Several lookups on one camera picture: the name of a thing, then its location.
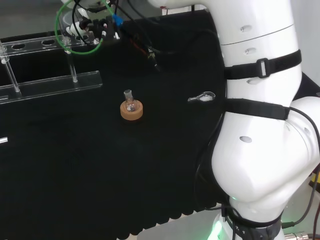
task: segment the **green cable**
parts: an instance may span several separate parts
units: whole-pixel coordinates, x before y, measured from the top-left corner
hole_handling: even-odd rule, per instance
[[[54,25],[54,34],[55,34],[55,38],[57,40],[57,42],[59,43],[59,45],[66,51],[69,51],[70,53],[73,53],[73,54],[78,54],[78,55],[88,55],[88,54],[92,54],[94,52],[96,52],[100,47],[101,47],[101,44],[103,42],[103,39],[101,38],[100,40],[100,43],[94,48],[92,49],[91,51],[86,51],[86,52],[78,52],[78,51],[73,51],[71,50],[70,48],[66,47],[60,40],[59,38],[59,35],[58,35],[58,25],[59,25],[59,17],[62,13],[62,11],[65,9],[65,7],[70,4],[71,2],[73,2],[74,0],[69,0],[67,1],[65,4],[63,4],[63,6],[59,9],[57,15],[56,15],[56,18],[55,18],[55,25]]]
[[[106,6],[106,8],[108,9],[109,13],[111,14],[111,16],[114,14],[114,11],[112,11],[111,7],[109,7],[109,4],[106,2],[106,0],[101,0],[104,5]]]

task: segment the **strap buckle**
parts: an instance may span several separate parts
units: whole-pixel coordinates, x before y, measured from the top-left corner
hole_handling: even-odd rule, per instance
[[[270,77],[270,61],[268,58],[261,58],[256,61],[256,72],[260,79]]]

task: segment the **blue connector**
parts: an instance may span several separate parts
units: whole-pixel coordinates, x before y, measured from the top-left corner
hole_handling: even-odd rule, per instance
[[[115,25],[117,27],[120,27],[124,23],[124,20],[121,17],[119,17],[119,16],[117,16],[115,14],[112,15],[112,18],[114,19]]]

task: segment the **green light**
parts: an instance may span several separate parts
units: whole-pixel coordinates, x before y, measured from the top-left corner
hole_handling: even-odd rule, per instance
[[[221,229],[222,229],[222,224],[221,224],[221,222],[217,221],[215,223],[215,225],[213,226],[213,228],[212,228],[212,232],[211,232],[210,236],[208,237],[208,240],[217,240],[217,239],[219,239],[218,235],[219,235]]]

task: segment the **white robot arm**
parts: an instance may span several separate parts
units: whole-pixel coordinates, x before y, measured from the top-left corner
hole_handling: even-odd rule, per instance
[[[276,59],[299,50],[290,0],[148,0],[158,8],[206,6],[217,29],[225,67]],[[261,61],[262,74],[267,64]],[[228,99],[294,107],[309,115],[320,128],[320,98],[296,100],[301,65],[269,77],[227,79]],[[226,112],[213,156],[213,174],[230,196],[242,218],[269,223],[283,212],[288,200],[320,162],[314,128],[290,111],[288,119]],[[224,235],[232,228],[218,216]],[[280,230],[275,240],[284,240]]]

